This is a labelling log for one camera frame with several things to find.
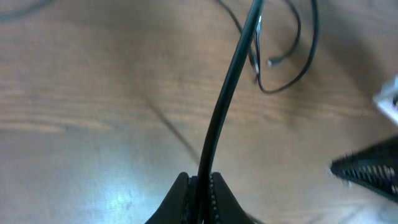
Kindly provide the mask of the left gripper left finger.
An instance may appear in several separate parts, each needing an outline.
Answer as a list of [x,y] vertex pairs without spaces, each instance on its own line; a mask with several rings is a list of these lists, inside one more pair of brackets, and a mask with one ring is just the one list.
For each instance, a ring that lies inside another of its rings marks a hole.
[[146,224],[181,224],[188,192],[188,174],[181,172]]

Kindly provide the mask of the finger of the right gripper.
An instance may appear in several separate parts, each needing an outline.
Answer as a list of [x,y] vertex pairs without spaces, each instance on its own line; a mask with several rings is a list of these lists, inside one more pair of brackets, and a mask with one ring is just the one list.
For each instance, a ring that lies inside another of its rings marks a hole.
[[335,159],[330,172],[397,202],[397,136]]

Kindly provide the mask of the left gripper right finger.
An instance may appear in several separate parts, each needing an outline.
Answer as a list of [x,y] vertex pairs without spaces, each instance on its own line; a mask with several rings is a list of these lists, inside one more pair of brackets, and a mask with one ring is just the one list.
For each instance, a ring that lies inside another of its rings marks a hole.
[[209,223],[253,224],[219,172],[210,175],[209,201]]

